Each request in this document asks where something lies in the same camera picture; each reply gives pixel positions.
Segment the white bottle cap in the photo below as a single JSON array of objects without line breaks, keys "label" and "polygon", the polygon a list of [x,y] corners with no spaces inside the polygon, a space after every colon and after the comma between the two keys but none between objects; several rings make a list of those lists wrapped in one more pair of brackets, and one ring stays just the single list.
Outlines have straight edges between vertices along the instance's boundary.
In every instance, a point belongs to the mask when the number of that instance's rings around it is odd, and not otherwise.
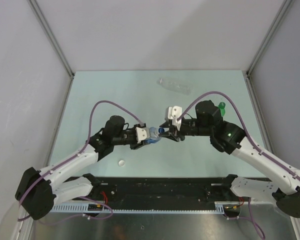
[{"label": "white bottle cap", "polygon": [[119,162],[118,162],[118,165],[120,166],[120,167],[123,167],[124,165],[125,165],[125,161],[124,160],[120,160]]},{"label": "white bottle cap", "polygon": [[162,134],[162,133],[164,133],[164,132],[165,132],[165,129],[164,129],[164,128],[162,128],[162,127],[160,127],[160,128],[158,129],[158,132],[159,132],[160,134]]}]

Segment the clear bottle with blue label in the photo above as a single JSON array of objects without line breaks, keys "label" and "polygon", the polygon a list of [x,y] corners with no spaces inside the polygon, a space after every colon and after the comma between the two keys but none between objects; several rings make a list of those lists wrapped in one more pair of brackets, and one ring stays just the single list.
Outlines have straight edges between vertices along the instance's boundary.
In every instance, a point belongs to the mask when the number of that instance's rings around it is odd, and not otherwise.
[{"label": "clear bottle with blue label", "polygon": [[161,140],[161,137],[160,137],[160,133],[158,132],[158,128],[156,127],[150,127],[149,128],[149,133],[150,133],[150,138],[147,139],[146,141],[149,141],[150,144],[155,144],[157,143],[158,141]]}]

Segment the clear unlabelled plastic bottle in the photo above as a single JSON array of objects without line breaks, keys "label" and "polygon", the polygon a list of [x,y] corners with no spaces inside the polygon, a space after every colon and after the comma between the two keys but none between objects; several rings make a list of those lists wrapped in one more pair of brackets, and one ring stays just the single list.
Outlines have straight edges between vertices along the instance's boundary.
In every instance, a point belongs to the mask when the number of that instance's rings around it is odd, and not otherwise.
[{"label": "clear unlabelled plastic bottle", "polygon": [[179,93],[183,95],[190,95],[192,93],[191,84],[182,79],[161,77],[156,81],[156,83],[160,85],[162,88],[175,93]]}]

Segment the green plastic bottle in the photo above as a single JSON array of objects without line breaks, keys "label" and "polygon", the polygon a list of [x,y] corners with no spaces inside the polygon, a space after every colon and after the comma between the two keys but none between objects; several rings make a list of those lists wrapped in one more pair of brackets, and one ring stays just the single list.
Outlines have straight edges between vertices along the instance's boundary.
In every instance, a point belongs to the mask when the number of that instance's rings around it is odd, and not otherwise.
[{"label": "green plastic bottle", "polygon": [[219,104],[218,104],[218,108],[219,108],[219,110],[220,110],[221,116],[224,117],[225,114],[226,114],[226,107],[225,107],[225,108],[221,108],[221,107],[219,107]]}]

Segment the green bottle cap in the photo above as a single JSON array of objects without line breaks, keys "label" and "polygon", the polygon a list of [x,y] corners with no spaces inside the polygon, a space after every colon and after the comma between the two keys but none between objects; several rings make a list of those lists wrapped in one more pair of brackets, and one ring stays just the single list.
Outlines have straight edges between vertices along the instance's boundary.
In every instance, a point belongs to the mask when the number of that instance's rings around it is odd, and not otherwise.
[{"label": "green bottle cap", "polygon": [[226,103],[225,102],[220,102],[219,103],[219,107],[220,108],[225,108],[226,107]]}]

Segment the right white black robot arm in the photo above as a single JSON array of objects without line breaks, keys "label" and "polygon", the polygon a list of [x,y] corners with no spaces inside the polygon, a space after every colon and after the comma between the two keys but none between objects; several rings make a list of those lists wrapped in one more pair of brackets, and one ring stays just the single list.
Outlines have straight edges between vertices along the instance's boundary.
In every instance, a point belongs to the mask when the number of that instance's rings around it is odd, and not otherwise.
[{"label": "right white black robot arm", "polygon": [[212,101],[197,103],[195,113],[196,118],[185,119],[181,107],[169,106],[161,125],[166,131],[160,136],[175,142],[184,141],[186,136],[209,137],[216,150],[248,163],[269,179],[252,180],[230,174],[220,188],[225,200],[238,196],[269,202],[285,214],[300,218],[300,169],[260,146],[238,125],[225,121]]}]

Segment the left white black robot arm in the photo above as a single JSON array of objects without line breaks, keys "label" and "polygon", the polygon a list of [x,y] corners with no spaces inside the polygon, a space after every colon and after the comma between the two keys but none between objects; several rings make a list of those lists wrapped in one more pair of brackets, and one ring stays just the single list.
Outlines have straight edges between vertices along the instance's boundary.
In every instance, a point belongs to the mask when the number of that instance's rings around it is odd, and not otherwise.
[{"label": "left white black robot arm", "polygon": [[115,146],[129,145],[137,150],[148,144],[150,130],[145,124],[124,128],[125,119],[114,115],[96,134],[89,135],[83,147],[70,157],[40,170],[33,167],[23,173],[15,199],[33,220],[46,216],[55,205],[68,200],[100,196],[99,181],[87,173],[76,180],[69,180],[75,173],[93,165],[113,152]]}]

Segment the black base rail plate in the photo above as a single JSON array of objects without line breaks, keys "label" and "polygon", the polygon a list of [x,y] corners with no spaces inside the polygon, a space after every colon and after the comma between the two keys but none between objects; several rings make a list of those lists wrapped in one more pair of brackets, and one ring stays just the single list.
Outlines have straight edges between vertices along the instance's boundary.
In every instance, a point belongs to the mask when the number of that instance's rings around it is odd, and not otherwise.
[{"label": "black base rail plate", "polygon": [[161,207],[164,210],[198,210],[216,202],[239,205],[242,198],[231,192],[231,180],[233,177],[98,177],[87,197],[106,200],[110,207]]}]

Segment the left aluminium frame post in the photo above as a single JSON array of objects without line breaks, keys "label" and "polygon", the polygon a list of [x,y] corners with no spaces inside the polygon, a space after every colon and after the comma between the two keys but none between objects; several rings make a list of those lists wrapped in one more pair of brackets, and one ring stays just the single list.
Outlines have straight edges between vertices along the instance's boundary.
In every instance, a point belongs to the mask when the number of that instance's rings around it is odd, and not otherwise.
[{"label": "left aluminium frame post", "polygon": [[61,62],[61,65],[63,66],[64,70],[66,71],[67,75],[70,78],[73,78],[73,76],[75,75],[74,71],[72,70],[60,44],[58,43],[58,40],[55,36],[55,34],[53,33],[53,30],[47,20],[47,18],[45,17],[44,12],[42,11],[39,3],[37,0],[27,0],[27,3],[29,4],[34,16],[36,17],[39,25],[41,26],[44,34],[46,35],[52,49],[54,50],[54,52],[56,53],[58,59]]}]

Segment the aluminium frame post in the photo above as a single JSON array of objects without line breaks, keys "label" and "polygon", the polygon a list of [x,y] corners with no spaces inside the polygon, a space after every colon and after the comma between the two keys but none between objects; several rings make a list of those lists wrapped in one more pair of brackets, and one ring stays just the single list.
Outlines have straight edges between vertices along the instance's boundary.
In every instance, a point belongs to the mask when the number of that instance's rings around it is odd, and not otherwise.
[{"label": "aluminium frame post", "polygon": [[254,69],[256,68],[259,61],[262,59],[264,53],[266,52],[267,48],[269,47],[271,41],[273,40],[275,34],[279,30],[280,26],[282,25],[285,17],[287,16],[288,12],[290,11],[291,7],[294,4],[294,0],[284,0],[281,4],[277,14],[275,15],[269,29],[267,30],[265,37],[263,38],[261,45],[259,46],[257,52],[255,53],[251,63],[249,64],[247,70],[245,71],[247,76],[250,76]]},{"label": "aluminium frame post", "polygon": [[44,12],[42,11],[39,3],[37,0],[27,0],[27,3],[29,4],[34,16],[36,17],[39,25],[41,26],[44,34],[46,35],[52,49],[54,50],[54,52],[56,53],[58,59],[61,62],[61,65],[63,66],[64,70],[66,71],[67,75],[70,78],[73,78],[73,76],[75,75],[74,71],[72,70],[60,44],[58,43],[58,40],[55,36],[55,34],[53,33],[53,30],[47,20],[47,18],[45,17]]}]

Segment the right aluminium frame post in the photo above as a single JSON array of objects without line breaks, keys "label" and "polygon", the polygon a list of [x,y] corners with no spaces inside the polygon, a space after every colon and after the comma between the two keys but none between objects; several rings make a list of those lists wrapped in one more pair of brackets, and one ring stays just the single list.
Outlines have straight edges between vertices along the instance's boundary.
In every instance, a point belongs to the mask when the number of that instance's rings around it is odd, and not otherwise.
[{"label": "right aluminium frame post", "polygon": [[249,64],[247,70],[245,71],[247,76],[250,76],[254,69],[256,68],[259,61],[262,59],[264,53],[266,52],[267,48],[269,47],[271,41],[273,40],[275,34],[279,30],[280,26],[282,25],[285,17],[287,16],[288,12],[290,11],[291,7],[294,4],[294,0],[284,0],[281,4],[277,14],[275,15],[269,29],[267,30],[265,37],[263,38],[261,45],[259,46],[257,52],[255,53],[251,63]]}]

